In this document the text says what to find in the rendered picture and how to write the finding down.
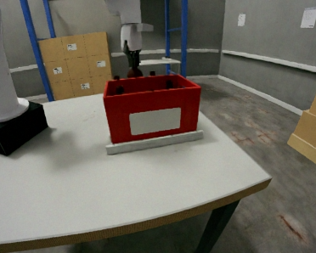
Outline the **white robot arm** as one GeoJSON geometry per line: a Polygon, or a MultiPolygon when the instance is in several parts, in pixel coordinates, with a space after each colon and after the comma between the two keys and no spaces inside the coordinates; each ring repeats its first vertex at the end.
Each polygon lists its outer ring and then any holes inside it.
{"type": "MultiPolygon", "coordinates": [[[[137,31],[153,31],[153,26],[141,24],[140,0],[104,0],[108,10],[121,15],[121,25],[135,25],[137,31]],[[139,24],[139,25],[138,25],[139,24]]],[[[14,119],[29,108],[29,102],[17,98],[3,48],[3,21],[0,9],[0,122],[14,119]],[[19,103],[18,103],[19,100],[19,103]]]]}

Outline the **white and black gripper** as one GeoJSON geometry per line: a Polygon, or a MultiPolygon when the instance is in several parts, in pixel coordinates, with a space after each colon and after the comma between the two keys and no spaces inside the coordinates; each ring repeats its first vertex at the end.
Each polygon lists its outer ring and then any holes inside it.
{"type": "Polygon", "coordinates": [[[136,67],[135,60],[137,60],[137,66],[139,66],[139,54],[142,51],[141,48],[141,31],[137,31],[136,25],[124,25],[121,28],[121,50],[128,58],[129,67],[136,67]],[[130,51],[129,48],[131,49],[130,51]]]}

